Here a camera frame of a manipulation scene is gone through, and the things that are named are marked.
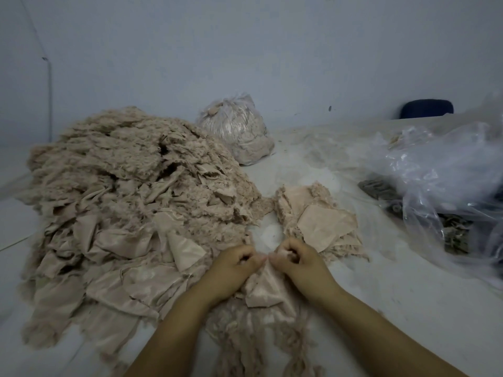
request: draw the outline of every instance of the white table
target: white table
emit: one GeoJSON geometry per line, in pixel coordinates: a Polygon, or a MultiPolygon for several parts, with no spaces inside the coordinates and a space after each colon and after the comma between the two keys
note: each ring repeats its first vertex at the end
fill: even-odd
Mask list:
{"type": "MultiPolygon", "coordinates": [[[[405,124],[390,121],[381,128],[405,124]]],[[[406,235],[361,193],[354,181],[361,153],[368,148],[371,133],[336,132],[334,126],[273,132],[275,153],[244,170],[265,196],[285,183],[310,184],[318,180],[336,201],[353,210],[371,262],[362,259],[336,261],[330,269],[349,292],[380,310],[385,317],[416,341],[460,368],[470,376],[501,376],[503,348],[503,300],[499,291],[477,279],[462,279],[430,264],[409,248],[406,235]]],[[[2,222],[9,217],[3,210],[2,222]]],[[[33,231],[30,213],[22,213],[33,231]]],[[[252,228],[263,251],[273,249],[282,239],[274,214],[261,227],[252,228]]],[[[27,241],[0,252],[0,364],[5,376],[91,376],[107,375],[90,344],[82,341],[76,328],[55,348],[34,352],[22,346],[19,330],[29,317],[29,308],[15,293],[18,273],[28,253],[27,241]]],[[[313,317],[312,338],[318,347],[311,359],[323,365],[328,375],[365,375],[336,328],[321,317],[313,317]]],[[[141,328],[122,351],[132,361],[153,332],[141,328]]],[[[273,345],[268,375],[279,375],[288,357],[273,345]]],[[[208,375],[218,353],[217,346],[201,333],[193,375],[208,375]]]]}

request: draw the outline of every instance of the plastic bag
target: plastic bag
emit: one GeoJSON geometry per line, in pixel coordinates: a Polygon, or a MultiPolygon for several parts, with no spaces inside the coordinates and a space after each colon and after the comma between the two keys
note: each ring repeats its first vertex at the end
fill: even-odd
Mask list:
{"type": "Polygon", "coordinates": [[[380,177],[361,188],[389,196],[387,209],[432,263],[503,288],[503,140],[492,132],[471,123],[442,135],[409,127],[385,146],[378,137],[368,166],[380,177]]]}
{"type": "Polygon", "coordinates": [[[254,164],[274,149],[274,140],[267,136],[264,120],[248,94],[214,101],[201,111],[196,125],[221,139],[242,165],[254,164]]]}

